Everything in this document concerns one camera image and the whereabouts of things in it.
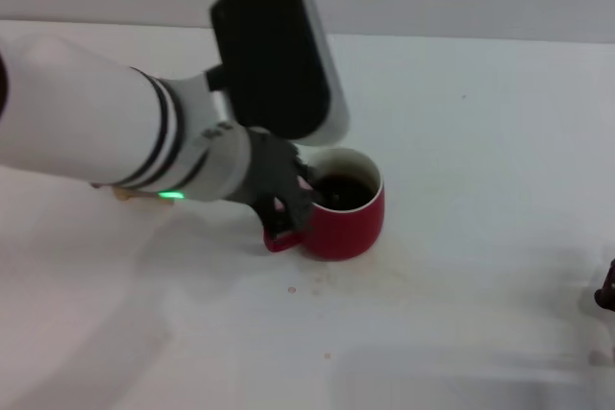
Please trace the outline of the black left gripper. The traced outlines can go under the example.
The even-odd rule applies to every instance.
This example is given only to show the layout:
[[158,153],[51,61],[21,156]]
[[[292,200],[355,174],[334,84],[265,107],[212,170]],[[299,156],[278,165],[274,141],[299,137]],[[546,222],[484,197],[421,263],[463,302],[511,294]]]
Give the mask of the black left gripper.
[[264,234],[277,239],[302,231],[312,212],[312,199],[300,185],[313,181],[315,170],[303,162],[297,148],[271,133],[246,130],[250,155],[239,187],[226,200],[258,201],[258,217]]

